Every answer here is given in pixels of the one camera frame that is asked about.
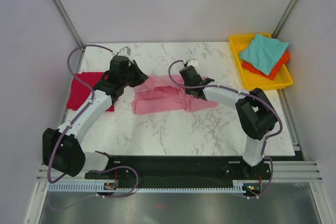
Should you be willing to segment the pink t shirt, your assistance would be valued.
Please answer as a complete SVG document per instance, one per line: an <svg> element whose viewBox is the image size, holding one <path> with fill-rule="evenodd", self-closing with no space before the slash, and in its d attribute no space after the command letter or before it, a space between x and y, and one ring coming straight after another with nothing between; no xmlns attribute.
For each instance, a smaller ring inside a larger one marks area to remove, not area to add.
<svg viewBox="0 0 336 224"><path fill-rule="evenodd" d="M216 102L186 94L169 76L148 76L143 84L134 87L134 92L132 109L135 115L177 110L197 112L218 106Z"/></svg>

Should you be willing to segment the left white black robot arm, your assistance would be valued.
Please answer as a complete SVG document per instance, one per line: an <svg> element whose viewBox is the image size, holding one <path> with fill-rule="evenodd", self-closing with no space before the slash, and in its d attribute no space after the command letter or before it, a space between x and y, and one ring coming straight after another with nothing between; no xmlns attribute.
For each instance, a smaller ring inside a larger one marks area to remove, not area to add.
<svg viewBox="0 0 336 224"><path fill-rule="evenodd" d="M123 95L126 87L137 87L148 79L136 61L127 56L114 56L110 68L91 87L91 95L74 117L57 129L47 128L42 136L43 164L48 167L47 177L55 169L63 175L77 176L80 172L96 170L103 178L111 178L115 165L108 156L98 152L84 152L81 142L97 119Z"/></svg>

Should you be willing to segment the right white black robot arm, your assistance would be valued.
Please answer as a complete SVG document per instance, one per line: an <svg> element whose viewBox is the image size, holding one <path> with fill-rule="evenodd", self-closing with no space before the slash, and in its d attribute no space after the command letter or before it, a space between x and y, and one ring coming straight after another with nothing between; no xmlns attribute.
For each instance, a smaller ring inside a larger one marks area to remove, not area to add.
<svg viewBox="0 0 336 224"><path fill-rule="evenodd" d="M276 111L265 92L260 88L241 91L214 84L214 79L203 79L193 66L181 69L180 75L187 94L236 110L241 128L246 134L242 155L245 162L241 164L240 172L245 178L254 178L259 173L258 164L263 159L266 138L279 122L279 116L275 115Z"/></svg>

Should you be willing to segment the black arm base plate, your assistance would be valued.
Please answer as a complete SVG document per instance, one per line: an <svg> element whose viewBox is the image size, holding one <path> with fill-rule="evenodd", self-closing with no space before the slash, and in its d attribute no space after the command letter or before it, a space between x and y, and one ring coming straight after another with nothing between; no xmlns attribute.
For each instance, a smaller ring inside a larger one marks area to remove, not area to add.
<svg viewBox="0 0 336 224"><path fill-rule="evenodd" d="M114 156L107 173L86 179L117 179L124 187L228 187L235 180L259 182L271 175L269 164L250 167L238 156Z"/></svg>

